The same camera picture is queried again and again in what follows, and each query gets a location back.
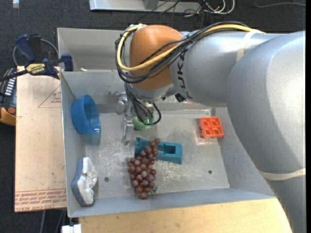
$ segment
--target orange lego brick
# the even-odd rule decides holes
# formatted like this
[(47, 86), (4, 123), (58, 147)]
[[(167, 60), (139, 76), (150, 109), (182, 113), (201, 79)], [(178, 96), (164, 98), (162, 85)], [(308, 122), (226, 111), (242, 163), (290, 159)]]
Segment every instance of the orange lego brick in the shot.
[(224, 135), (219, 117), (216, 116), (200, 118), (199, 128), (202, 131), (201, 137), (204, 139), (222, 137)]

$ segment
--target blue plastic bowl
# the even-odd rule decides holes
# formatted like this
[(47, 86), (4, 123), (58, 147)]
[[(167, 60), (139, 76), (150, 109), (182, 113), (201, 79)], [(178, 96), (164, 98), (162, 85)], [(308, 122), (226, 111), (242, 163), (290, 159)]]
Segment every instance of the blue plastic bowl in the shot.
[(97, 134), (101, 130), (101, 121), (93, 98), (86, 94), (71, 105), (71, 119), (80, 134)]

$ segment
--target grape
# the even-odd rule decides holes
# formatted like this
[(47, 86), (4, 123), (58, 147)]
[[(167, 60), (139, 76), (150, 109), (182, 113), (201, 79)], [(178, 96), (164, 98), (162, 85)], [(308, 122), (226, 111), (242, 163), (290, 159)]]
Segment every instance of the grape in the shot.
[(141, 171), (142, 171), (141, 167), (137, 166), (137, 167), (135, 168), (135, 172), (136, 172), (136, 173), (141, 173)]
[(136, 176), (136, 179), (139, 181), (139, 182), (141, 182), (144, 178), (142, 177), (142, 175), (137, 175)]
[(142, 193), (143, 191), (144, 191), (144, 187), (143, 186), (136, 187), (136, 192), (137, 193)]
[(148, 186), (145, 187), (144, 190), (143, 190), (143, 192), (145, 192), (145, 193), (150, 193), (150, 187), (148, 187)]
[(149, 162), (149, 160), (147, 158), (142, 158), (141, 159), (141, 163), (143, 164), (147, 164)]
[(155, 147), (155, 146), (156, 146), (156, 142), (155, 142), (154, 140), (151, 140), (151, 141), (149, 142), (149, 146), (150, 146), (150, 147)]
[(158, 145), (160, 142), (161, 142), (161, 141), (160, 141), (159, 138), (156, 138), (156, 139), (155, 139), (155, 143), (156, 143), (157, 145)]
[(141, 163), (140, 160), (135, 160), (135, 161), (134, 161), (134, 165), (135, 165), (135, 166), (140, 166), (140, 163)]
[(128, 168), (128, 172), (129, 173), (134, 173), (136, 170), (135, 166), (134, 165), (131, 165), (129, 168)]
[(142, 171), (140, 174), (143, 178), (146, 178), (148, 176), (148, 172), (147, 171)]
[(144, 151), (148, 154), (148, 153), (151, 153), (152, 152), (152, 148), (149, 147), (149, 146), (145, 146), (144, 147)]
[(148, 159), (153, 159), (154, 155), (152, 153), (147, 154)]
[(140, 194), (140, 198), (141, 198), (142, 200), (147, 199), (147, 193), (142, 192), (142, 193)]
[(139, 182), (137, 180), (132, 180), (132, 186), (136, 187), (139, 185)]
[(147, 199), (148, 193), (154, 193), (156, 170), (152, 165), (156, 161), (158, 155), (157, 145), (160, 143), (159, 138), (149, 141), (149, 146), (145, 146), (144, 150), (137, 157), (132, 157), (127, 162), (128, 172), (132, 186), (136, 187), (136, 192), (143, 200)]
[(150, 181), (150, 182), (149, 182), (149, 187), (150, 187), (150, 188), (154, 188), (154, 186), (155, 186), (155, 183), (154, 183), (153, 181)]
[(151, 169), (149, 173), (152, 175), (156, 175), (156, 171), (154, 169)]
[(156, 180), (156, 177), (155, 177), (154, 175), (152, 175), (152, 174), (149, 174), (149, 175), (148, 175), (148, 179), (149, 179), (150, 181), (155, 181), (155, 180)]
[(130, 179), (131, 180), (134, 180), (136, 178), (136, 174), (135, 173), (132, 173), (131, 175), (130, 175)]
[(144, 179), (144, 180), (142, 180), (141, 184), (142, 184), (143, 186), (147, 186), (147, 185), (149, 185), (149, 181), (148, 181), (147, 179)]
[(145, 157), (146, 154), (147, 154), (147, 153), (146, 153), (145, 151), (142, 151), (142, 152), (139, 153), (139, 155), (140, 155), (141, 157)]
[(152, 169), (152, 164), (148, 164), (147, 165), (147, 170), (151, 170)]

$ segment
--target cardboard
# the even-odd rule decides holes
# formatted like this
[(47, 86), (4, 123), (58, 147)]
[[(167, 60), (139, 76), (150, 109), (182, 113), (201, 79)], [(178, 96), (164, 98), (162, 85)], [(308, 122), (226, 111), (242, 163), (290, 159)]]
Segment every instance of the cardboard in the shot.
[(60, 81), (17, 79), (15, 212), (67, 206)]

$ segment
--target gray robot arm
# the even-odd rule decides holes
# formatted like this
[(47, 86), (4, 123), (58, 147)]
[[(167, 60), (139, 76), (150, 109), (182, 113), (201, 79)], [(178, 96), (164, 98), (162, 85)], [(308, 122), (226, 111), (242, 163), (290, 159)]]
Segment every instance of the gray robot arm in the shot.
[(228, 107), (293, 232), (306, 232), (306, 32), (248, 34), (215, 34), (190, 46), (171, 66), (174, 87), (187, 100)]

